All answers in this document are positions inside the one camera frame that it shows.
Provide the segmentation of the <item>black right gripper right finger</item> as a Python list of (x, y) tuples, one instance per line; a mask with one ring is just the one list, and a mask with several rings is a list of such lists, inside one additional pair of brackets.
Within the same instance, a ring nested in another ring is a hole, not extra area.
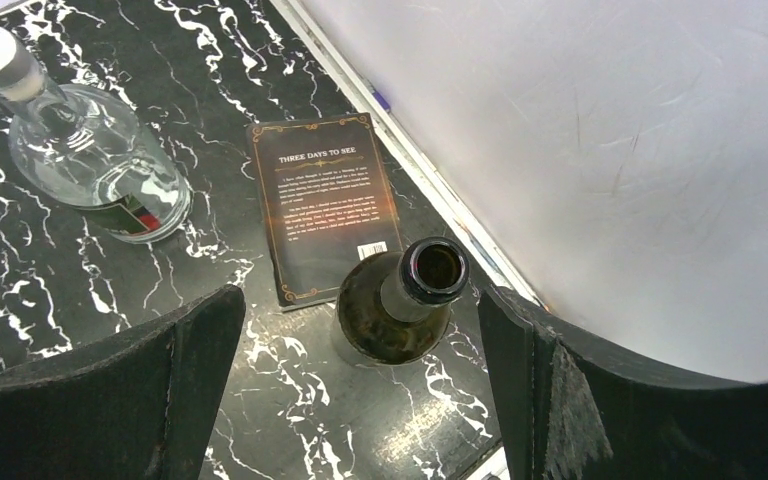
[(768, 382), (654, 360), (505, 287), (478, 304), (514, 479), (768, 479)]

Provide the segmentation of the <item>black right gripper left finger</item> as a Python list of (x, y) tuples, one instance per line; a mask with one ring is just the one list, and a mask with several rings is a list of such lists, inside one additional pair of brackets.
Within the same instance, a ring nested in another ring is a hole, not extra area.
[(244, 325), (241, 288), (0, 373), (0, 479), (195, 479)]

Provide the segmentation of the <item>olive green wine bottle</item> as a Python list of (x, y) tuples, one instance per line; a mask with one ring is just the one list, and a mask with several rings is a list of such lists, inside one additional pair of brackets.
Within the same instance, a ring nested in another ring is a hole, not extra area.
[(403, 252), (365, 258), (340, 287), (332, 345), (352, 366), (399, 366), (421, 359), (442, 339), (451, 304), (469, 276), (465, 250), (441, 236), (417, 240)]

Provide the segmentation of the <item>clear bottle white cap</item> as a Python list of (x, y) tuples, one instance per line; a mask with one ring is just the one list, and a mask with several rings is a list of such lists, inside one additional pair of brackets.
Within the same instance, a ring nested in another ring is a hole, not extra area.
[(23, 176), (111, 236), (152, 243), (190, 213), (188, 181), (129, 105), (95, 87), (57, 84), (3, 27), (0, 104), (13, 114), (9, 150)]

